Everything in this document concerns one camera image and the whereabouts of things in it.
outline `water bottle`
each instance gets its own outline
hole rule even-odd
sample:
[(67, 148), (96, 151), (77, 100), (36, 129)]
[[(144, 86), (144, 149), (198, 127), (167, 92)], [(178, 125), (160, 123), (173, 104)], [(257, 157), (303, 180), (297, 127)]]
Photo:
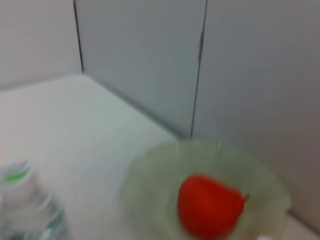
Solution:
[(72, 240), (65, 210), (29, 162), (0, 170), (1, 240)]

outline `tomato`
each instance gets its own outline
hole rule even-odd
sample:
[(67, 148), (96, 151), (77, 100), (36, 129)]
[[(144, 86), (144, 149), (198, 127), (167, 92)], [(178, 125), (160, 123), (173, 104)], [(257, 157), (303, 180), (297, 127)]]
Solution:
[(233, 229), (245, 202), (239, 191), (211, 177), (193, 174), (180, 187), (177, 211), (188, 233), (212, 240)]

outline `white wall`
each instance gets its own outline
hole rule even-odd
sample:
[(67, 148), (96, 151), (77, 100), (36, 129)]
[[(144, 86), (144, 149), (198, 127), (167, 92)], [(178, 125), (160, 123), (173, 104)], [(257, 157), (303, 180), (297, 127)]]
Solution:
[(0, 1), (0, 87), (80, 72), (72, 0)]
[(320, 231), (320, 1), (209, 0), (195, 136), (245, 145)]
[(77, 0), (84, 70), (191, 132), (204, 0)]

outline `countertop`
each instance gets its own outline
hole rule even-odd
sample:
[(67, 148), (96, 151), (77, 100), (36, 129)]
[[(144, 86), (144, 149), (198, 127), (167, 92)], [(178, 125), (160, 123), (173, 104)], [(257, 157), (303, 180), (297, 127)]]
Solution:
[[(117, 204), (133, 158), (168, 131), (86, 75), (0, 93), (0, 165), (32, 160), (75, 240), (137, 240)], [(292, 217), (284, 240), (320, 240)]]

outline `clear glass bowl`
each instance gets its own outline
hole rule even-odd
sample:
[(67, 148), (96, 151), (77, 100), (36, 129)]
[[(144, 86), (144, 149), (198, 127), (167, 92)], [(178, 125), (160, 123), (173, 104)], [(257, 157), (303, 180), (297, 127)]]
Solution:
[(224, 240), (257, 240), (261, 235), (282, 239), (291, 198), (280, 179), (242, 149), (200, 139), (158, 146), (132, 162), (120, 198), (144, 239), (195, 239), (177, 215), (180, 185), (192, 173), (212, 176), (249, 195)]

